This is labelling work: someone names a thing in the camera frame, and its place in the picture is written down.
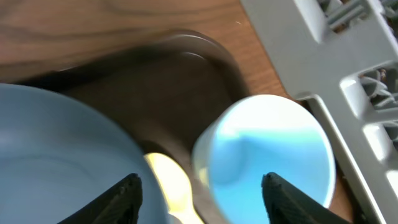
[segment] wooden table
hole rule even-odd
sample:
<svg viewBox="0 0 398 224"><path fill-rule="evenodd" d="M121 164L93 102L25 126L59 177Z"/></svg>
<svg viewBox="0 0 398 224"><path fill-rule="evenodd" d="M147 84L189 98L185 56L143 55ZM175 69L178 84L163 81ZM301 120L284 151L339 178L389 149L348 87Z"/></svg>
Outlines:
<svg viewBox="0 0 398 224"><path fill-rule="evenodd" d="M224 45L252 94L288 97L238 0L0 0L0 81L65 68L180 28ZM340 181L331 210L352 220Z"/></svg>

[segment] dish rack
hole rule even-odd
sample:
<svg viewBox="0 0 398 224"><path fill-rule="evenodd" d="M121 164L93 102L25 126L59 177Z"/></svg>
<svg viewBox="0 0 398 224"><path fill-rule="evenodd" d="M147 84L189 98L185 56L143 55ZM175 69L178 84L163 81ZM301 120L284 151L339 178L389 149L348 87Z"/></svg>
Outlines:
<svg viewBox="0 0 398 224"><path fill-rule="evenodd" d="M241 2L287 93L325 129L369 223L398 223L398 1Z"/></svg>

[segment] yellow utensil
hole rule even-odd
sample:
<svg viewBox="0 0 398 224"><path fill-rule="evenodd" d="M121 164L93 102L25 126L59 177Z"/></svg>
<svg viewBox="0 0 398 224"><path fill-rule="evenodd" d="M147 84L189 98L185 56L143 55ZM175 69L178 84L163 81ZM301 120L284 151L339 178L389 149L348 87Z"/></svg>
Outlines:
<svg viewBox="0 0 398 224"><path fill-rule="evenodd" d="M161 153L146 154L145 159L159 181L169 213L183 224L203 224L193 207L191 183L184 170Z"/></svg>

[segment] cup rim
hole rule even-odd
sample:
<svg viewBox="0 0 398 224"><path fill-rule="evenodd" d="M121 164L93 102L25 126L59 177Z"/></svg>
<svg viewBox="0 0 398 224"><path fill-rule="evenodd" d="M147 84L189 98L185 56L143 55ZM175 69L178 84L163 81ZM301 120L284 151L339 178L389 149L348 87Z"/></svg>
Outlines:
<svg viewBox="0 0 398 224"><path fill-rule="evenodd" d="M242 102L244 102L244 101L252 100L253 98L264 98L264 97L273 97L273 98L278 98L280 100L289 101L289 103L291 103L292 105L296 106L297 108L301 108L301 109L305 110L308 113L308 115L310 115L310 117L312 117L310 119L313 119L314 121L316 121L315 122L316 125L314 125L313 128L317 131L317 133L319 134L320 139L323 142L323 145L325 146L326 156L327 156L327 160L328 160L328 175L329 175L328 183L329 184L328 184L328 189L326 191L325 199L324 199L324 201L322 203L322 206L324 206L325 208L328 208L330 206L330 204L331 204L331 201L333 200L333 194L334 194L335 185L336 185L336 166L335 166L335 159L334 159L333 151L332 151L329 139L327 138L327 135L326 135L325 131L323 130L323 128L321 127L321 125L319 124L317 119L308 110L306 110L303 106L301 106L300 104L296 103L293 100L290 100L288 98L284 98L282 96L277 96L277 95L254 95L254 96L249 96L249 97L243 98L242 100L239 100L239 101L235 102L233 105L231 105L229 108L227 108L227 110L224 111L220 115L220 117L211 125L214 128L212 128L212 130L211 130L211 137L210 137L210 140L209 140L210 151L215 146L215 138L216 138L217 131L228 120L229 114L231 114L234 110L236 110L237 107L241 106ZM210 157L211 157L211 153L208 153L207 154L207 161L211 161ZM223 216L225 218L228 219L228 216L223 213L222 209L220 209L222 207L221 204L219 203L219 201L217 201L215 199L216 198L215 197L216 193L215 193L213 187L211 187L213 185L213 181L211 180L211 178L209 178L209 176L210 176L210 166L208 166L206 172L207 172L208 189L210 191L210 194L213 197L214 202L219 207L219 211L223 214Z"/></svg>

